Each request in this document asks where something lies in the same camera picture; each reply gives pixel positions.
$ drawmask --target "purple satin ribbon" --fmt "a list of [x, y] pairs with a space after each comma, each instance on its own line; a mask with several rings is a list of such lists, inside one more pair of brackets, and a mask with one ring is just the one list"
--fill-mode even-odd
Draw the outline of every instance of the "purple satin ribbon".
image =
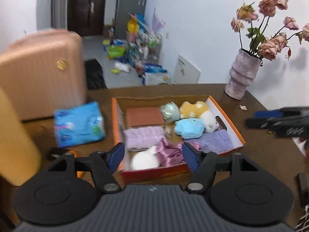
[[[198, 142], [189, 142], [197, 151], [202, 149], [202, 146]], [[174, 145], [166, 138], [160, 140], [157, 145], [157, 158], [160, 161], [161, 167], [170, 167], [173, 165], [181, 164], [184, 162], [182, 157], [182, 145], [183, 142]]]

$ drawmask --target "wooden table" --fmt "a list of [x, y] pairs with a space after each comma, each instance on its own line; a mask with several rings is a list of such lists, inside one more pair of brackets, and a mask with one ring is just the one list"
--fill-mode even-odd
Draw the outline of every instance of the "wooden table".
[[[90, 99], [99, 102], [105, 120], [106, 138], [100, 142], [74, 147], [74, 150], [82, 156], [87, 156], [94, 151], [108, 151], [113, 147], [112, 137], [112, 112], [111, 98], [117, 96], [126, 97], [155, 97], [166, 95], [211, 95], [229, 116], [236, 128], [247, 142], [241, 152], [257, 162], [264, 169], [284, 182], [295, 195], [295, 204], [287, 224], [295, 227], [303, 214], [300, 206], [295, 176], [306, 171], [304, 156], [296, 147], [292, 139], [276, 138], [268, 134], [266, 130], [248, 130], [244, 126], [244, 119], [253, 115], [253, 112], [265, 110], [265, 108], [248, 92], [241, 101], [234, 100], [224, 93], [224, 84], [197, 84], [197, 85], [162, 85], [154, 87], [133, 87], [121, 89], [104, 89], [89, 91]], [[247, 106], [243, 111], [240, 105]], [[50, 147], [56, 146], [53, 134], [53, 119], [30, 121], [24, 124], [25, 128], [40, 148], [46, 154]], [[123, 186], [119, 172], [114, 174], [117, 181]], [[185, 185], [191, 173], [162, 178], [159, 180], [142, 182], [141, 184], [181, 184]], [[216, 181], [226, 177], [224, 173], [218, 173]], [[92, 182], [89, 173], [83, 177]], [[12, 207], [12, 195], [16, 187], [2, 180], [1, 207], [8, 217], [18, 224], [19, 220]]]

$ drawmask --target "brown notebook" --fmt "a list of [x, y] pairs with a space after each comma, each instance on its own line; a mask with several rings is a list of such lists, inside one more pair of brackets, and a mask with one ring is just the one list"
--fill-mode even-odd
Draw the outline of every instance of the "brown notebook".
[[164, 124], [158, 107], [129, 108], [126, 118], [128, 128]]

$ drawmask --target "pink suitcase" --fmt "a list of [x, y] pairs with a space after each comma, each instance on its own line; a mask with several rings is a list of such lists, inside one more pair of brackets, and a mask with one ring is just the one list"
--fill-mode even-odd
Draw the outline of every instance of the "pink suitcase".
[[51, 117], [56, 109], [86, 103], [82, 38], [47, 30], [10, 44], [0, 55], [0, 87], [20, 120]]

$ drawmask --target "gray floor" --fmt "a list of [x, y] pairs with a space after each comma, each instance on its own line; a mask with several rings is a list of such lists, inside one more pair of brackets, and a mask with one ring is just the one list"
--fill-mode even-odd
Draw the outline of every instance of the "gray floor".
[[132, 67], [130, 73], [120, 72], [118, 75], [111, 73], [115, 62], [107, 58], [102, 40], [102, 37], [84, 37], [83, 54], [84, 60], [95, 58], [101, 64], [106, 87], [112, 89], [143, 86], [141, 79], [137, 77], [136, 71]]

